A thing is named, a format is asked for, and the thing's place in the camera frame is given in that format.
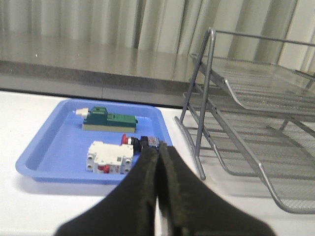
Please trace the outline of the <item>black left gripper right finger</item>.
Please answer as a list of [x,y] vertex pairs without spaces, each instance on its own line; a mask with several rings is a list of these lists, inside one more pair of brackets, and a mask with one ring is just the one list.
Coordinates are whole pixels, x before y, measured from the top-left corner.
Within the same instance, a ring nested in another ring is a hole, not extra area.
[[157,193],[172,236],[273,236],[263,221],[208,188],[174,147],[158,149]]

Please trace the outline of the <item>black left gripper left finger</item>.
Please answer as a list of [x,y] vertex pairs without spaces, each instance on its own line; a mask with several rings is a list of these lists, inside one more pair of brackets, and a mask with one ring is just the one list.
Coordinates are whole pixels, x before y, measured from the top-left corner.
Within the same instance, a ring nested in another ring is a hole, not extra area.
[[61,225],[57,236],[153,236],[158,151],[146,148],[136,165],[93,208]]

